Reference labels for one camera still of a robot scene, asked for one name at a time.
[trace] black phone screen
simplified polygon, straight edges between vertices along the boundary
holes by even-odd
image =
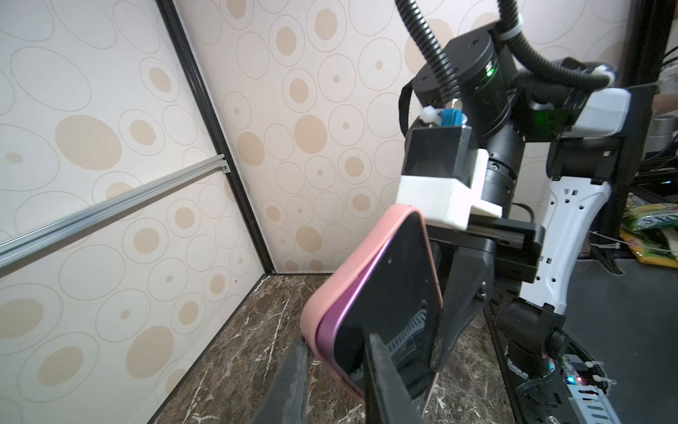
[[[334,359],[363,392],[366,332],[379,334],[412,399],[433,383],[428,363],[440,304],[427,245],[420,216],[410,214],[339,327]]]

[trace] wall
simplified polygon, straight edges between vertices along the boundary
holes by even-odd
[[[0,3],[3,239],[214,155],[152,0]],[[146,423],[262,275],[215,172],[0,278],[0,422]]]
[[[397,99],[424,59],[393,1],[177,3],[277,269],[336,269],[397,192]],[[526,0],[525,35],[549,58],[616,63],[629,3]],[[419,4],[443,44],[498,17],[492,0]],[[539,219],[547,150],[527,147],[515,196]]]

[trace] marble tabletop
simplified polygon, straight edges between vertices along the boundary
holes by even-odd
[[[299,315],[326,275],[272,276],[231,317],[170,394],[153,424],[249,423],[290,342]],[[425,423],[514,423],[484,316],[460,337],[440,374]],[[307,422],[364,423],[364,407],[309,361]]]

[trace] black corner trim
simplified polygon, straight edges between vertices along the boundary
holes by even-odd
[[[243,181],[235,168],[233,155],[231,155],[231,151],[228,149],[226,137],[219,125],[219,120],[217,119],[214,107],[212,106],[210,95],[207,93],[207,88],[200,75],[198,64],[193,57],[193,51],[191,50],[191,45],[188,42],[184,28],[181,25],[179,13],[174,7],[174,2],[172,0],[156,0],[156,3],[160,9],[160,14],[163,17],[165,26],[167,27],[167,31],[170,35],[169,37],[172,39],[172,44],[179,57],[181,67],[184,70],[184,74],[186,74],[188,84],[191,86],[191,91],[193,92],[195,102],[197,103],[200,114],[205,122],[205,127],[207,127],[207,132],[214,143],[214,148],[217,153],[224,154],[225,160],[227,160],[228,164],[231,166],[231,172],[229,172],[226,177],[231,183],[233,195],[235,196],[238,206],[240,207],[240,212],[245,219],[245,225],[252,237],[254,247],[256,248],[259,259],[264,267],[264,272],[269,275],[274,274],[275,268],[271,256],[268,254],[264,236],[261,234],[261,230],[259,230],[259,225],[254,216],[252,205],[247,198]]]

